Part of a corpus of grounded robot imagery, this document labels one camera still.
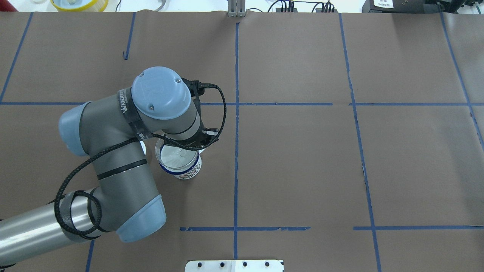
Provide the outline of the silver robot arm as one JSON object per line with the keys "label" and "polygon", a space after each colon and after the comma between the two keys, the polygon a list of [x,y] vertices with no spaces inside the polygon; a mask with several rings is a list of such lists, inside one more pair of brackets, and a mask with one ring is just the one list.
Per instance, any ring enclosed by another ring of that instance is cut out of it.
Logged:
{"label": "silver robot arm", "polygon": [[190,81],[170,68],[145,69],[128,88],[62,114],[59,134],[88,160],[67,175],[54,200],[1,221],[1,269],[50,251],[116,232],[143,239],[166,222],[166,212],[141,142],[159,138],[185,150],[218,141],[225,126],[204,126],[199,96],[218,85]]}

